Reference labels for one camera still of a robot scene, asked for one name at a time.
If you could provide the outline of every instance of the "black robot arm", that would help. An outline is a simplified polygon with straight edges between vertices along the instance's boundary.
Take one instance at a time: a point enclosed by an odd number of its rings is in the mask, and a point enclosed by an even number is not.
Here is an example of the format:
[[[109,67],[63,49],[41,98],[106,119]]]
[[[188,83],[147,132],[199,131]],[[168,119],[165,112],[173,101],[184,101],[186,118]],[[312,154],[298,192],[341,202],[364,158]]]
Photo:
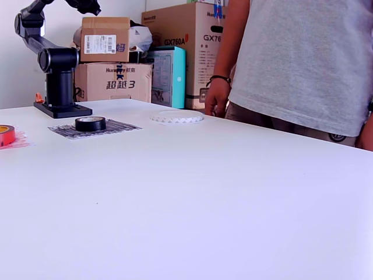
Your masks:
[[[35,107],[53,118],[80,117],[92,114],[92,110],[73,102],[73,72],[79,63],[75,48],[59,47],[41,35],[45,17],[43,9],[54,0],[35,0],[16,16],[15,31],[34,53],[38,54],[40,68],[47,74],[45,102]],[[66,0],[80,13],[98,15],[97,0]]]

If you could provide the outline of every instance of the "teal box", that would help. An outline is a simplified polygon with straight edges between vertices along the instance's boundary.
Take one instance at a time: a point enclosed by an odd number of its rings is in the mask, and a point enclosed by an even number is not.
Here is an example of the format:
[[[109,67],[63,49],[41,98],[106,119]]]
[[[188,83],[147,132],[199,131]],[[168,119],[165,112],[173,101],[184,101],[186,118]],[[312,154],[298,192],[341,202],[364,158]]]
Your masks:
[[[152,103],[184,109],[186,52],[166,46],[152,48],[146,63],[153,65]]]

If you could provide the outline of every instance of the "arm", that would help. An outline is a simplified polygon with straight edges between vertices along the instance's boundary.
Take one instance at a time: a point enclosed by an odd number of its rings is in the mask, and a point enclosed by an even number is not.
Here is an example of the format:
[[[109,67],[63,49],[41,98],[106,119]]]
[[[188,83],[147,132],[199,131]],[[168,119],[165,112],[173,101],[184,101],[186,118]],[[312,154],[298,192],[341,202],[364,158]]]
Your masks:
[[[228,15],[224,24],[223,37],[216,57],[214,75],[229,77],[237,62],[242,38],[249,16],[250,0],[230,0]],[[222,79],[214,79],[206,97],[205,113],[212,116],[216,109],[217,117],[224,117],[230,85]]]
[[[214,75],[229,77],[237,62],[250,10],[250,0],[230,0]]]

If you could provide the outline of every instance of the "white table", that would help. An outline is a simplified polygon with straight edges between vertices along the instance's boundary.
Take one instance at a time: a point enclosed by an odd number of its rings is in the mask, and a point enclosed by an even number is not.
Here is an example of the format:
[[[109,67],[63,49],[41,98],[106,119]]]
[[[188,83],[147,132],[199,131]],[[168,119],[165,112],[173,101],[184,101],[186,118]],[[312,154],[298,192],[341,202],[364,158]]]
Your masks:
[[[0,150],[0,279],[373,279],[373,153],[86,106],[144,129],[71,141],[47,127],[73,119],[0,110],[36,144]]]

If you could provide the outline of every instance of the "hand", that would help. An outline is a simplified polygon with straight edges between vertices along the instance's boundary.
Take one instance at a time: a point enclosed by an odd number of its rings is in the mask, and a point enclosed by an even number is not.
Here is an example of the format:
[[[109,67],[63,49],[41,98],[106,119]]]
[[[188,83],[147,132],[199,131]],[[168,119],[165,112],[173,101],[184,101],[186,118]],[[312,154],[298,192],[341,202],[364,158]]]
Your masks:
[[[224,118],[231,91],[230,85],[223,79],[213,79],[206,96],[205,114],[218,118]]]
[[[373,152],[373,115],[363,128],[356,142],[356,147]]]

